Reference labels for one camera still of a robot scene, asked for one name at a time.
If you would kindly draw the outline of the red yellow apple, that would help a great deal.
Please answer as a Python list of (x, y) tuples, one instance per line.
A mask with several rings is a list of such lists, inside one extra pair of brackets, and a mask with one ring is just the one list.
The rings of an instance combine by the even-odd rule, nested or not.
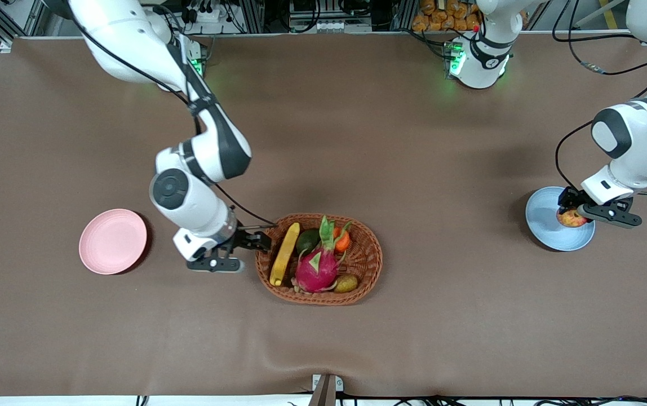
[(556, 211), (556, 219), (565, 228), (581, 228), (589, 223), (589, 219), (581, 216), (576, 209), (559, 208)]

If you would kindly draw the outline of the grey metal table bracket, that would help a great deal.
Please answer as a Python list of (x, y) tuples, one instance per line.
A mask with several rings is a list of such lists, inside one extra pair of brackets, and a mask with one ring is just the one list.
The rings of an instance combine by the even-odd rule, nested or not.
[(340, 406), (338, 393), (344, 392), (344, 381), (334, 374), (312, 376), (312, 396), (308, 406)]

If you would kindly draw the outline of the pink round plate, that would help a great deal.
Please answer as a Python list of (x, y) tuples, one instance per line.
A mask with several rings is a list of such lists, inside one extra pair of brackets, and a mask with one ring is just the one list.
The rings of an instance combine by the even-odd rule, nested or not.
[(79, 238), (79, 258), (91, 272), (115, 275), (143, 256), (148, 244), (145, 221), (131, 210), (115, 209), (89, 221)]

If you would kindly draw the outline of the pink dragon fruit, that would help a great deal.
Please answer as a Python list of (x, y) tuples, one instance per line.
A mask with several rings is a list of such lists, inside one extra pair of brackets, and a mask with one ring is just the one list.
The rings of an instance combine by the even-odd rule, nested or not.
[(339, 233), (335, 233), (335, 222), (322, 216), (318, 245), (298, 257), (295, 275), (291, 279), (295, 292), (313, 294), (336, 288), (338, 267), (345, 257), (345, 254), (340, 259), (336, 257), (336, 245), (346, 236), (350, 226), (351, 222), (348, 222)]

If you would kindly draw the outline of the light blue round plate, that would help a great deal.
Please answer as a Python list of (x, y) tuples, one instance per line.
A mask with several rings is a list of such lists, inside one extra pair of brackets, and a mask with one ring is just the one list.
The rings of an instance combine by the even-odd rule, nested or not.
[(568, 228), (556, 219), (558, 200), (565, 188), (544, 187), (529, 196), (525, 205), (525, 221), (530, 232), (543, 245), (555, 251), (577, 251), (592, 241), (596, 233), (594, 223)]

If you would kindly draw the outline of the dark green avocado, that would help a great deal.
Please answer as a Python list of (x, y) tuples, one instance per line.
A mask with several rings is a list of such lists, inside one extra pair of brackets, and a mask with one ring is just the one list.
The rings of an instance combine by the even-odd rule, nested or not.
[(295, 248), (298, 254), (306, 254), (315, 249), (320, 239), (320, 233), (318, 228), (310, 228), (299, 234), (299, 237), (296, 241)]

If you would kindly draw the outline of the brown table cover mat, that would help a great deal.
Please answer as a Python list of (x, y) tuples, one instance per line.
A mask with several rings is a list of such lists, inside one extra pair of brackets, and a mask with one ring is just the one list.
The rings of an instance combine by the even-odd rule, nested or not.
[[(555, 147), (639, 93), (524, 34), (494, 87), (447, 80), (407, 34), (219, 38), (206, 80), (253, 151), (223, 187), (267, 219), (343, 215), (383, 269), (351, 306), (283, 301), (249, 251), (192, 272), (150, 201), (154, 157), (194, 134), (175, 96), (110, 77), (81, 39), (0, 55), (0, 396), (259, 395), (334, 373), (359, 396), (647, 398), (643, 225), (545, 249), (525, 203), (559, 186)], [(137, 213), (148, 244), (115, 275), (79, 239)]]

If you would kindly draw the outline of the brown wicker basket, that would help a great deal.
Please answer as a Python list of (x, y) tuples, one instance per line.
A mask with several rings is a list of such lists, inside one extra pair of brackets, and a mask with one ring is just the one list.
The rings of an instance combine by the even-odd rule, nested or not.
[(313, 306), (353, 305), (360, 302), (374, 288), (383, 267), (383, 254), (377, 237), (371, 229), (357, 219), (340, 215), (327, 216), (337, 226), (351, 223), (349, 228), (351, 242), (339, 270), (344, 274), (357, 277), (357, 288), (347, 293), (323, 292), (308, 294), (296, 293), (293, 286), (288, 282), (283, 282), (280, 286), (269, 282), (276, 255), (290, 226), (293, 223), (299, 223), (302, 230), (318, 228), (323, 216), (323, 213), (294, 213), (278, 219), (277, 228), (265, 231), (265, 234), (272, 239), (272, 251), (269, 253), (257, 252), (255, 254), (255, 265), (259, 280), (270, 293), (290, 303)]

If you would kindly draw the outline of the white power strip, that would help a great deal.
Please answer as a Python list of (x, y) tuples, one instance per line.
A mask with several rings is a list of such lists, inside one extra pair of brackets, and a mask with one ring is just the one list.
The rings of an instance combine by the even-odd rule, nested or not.
[(225, 19), (219, 0), (181, 0), (181, 19), (184, 23), (221, 23)]

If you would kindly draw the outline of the orange snack bag pile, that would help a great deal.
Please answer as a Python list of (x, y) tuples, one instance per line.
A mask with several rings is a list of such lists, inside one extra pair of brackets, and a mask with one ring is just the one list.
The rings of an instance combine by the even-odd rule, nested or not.
[(483, 13), (473, 0), (418, 0), (411, 30), (476, 32), (481, 28)]

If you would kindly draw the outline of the yellow banana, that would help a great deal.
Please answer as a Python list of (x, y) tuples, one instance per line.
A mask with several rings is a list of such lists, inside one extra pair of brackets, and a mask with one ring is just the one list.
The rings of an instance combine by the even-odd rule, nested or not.
[(285, 278), (286, 269), (289, 265), (290, 258), (295, 249), (296, 242), (300, 234), (300, 224), (293, 223), (286, 231), (284, 239), (281, 241), (279, 250), (271, 268), (269, 283), (274, 287), (280, 287)]

